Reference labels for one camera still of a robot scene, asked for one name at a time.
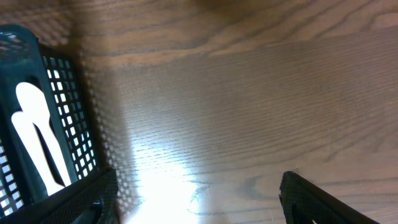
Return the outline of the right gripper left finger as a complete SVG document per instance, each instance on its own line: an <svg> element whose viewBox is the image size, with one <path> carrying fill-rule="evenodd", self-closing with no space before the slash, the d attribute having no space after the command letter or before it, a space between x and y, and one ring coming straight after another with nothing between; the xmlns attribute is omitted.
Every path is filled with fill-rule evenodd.
<svg viewBox="0 0 398 224"><path fill-rule="evenodd" d="M117 193L116 171L103 169L8 215L1 223L112 223Z"/></svg>

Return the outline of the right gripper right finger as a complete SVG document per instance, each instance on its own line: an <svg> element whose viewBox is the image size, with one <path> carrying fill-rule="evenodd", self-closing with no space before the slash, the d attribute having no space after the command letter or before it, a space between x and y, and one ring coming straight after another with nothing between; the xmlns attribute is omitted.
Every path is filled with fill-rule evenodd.
<svg viewBox="0 0 398 224"><path fill-rule="evenodd" d="M375 223L292 171L282 176L279 198L287 224Z"/></svg>

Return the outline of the white fork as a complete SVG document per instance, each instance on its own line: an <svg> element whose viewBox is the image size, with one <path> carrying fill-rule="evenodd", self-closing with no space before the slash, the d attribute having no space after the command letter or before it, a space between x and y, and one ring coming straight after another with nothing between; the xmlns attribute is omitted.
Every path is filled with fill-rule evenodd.
<svg viewBox="0 0 398 224"><path fill-rule="evenodd" d="M44 93L31 83L21 82L16 86L16 95L23 112L38 127L43 135L63 183L69 186L72 182L61 147L50 127L50 112Z"/></svg>
<svg viewBox="0 0 398 224"><path fill-rule="evenodd" d="M48 196L51 196L65 187L58 184L45 158L45 154L34 128L32 121L22 111L17 111L11 116L11 121L26 149L32 162L35 165L40 177L43 180Z"/></svg>

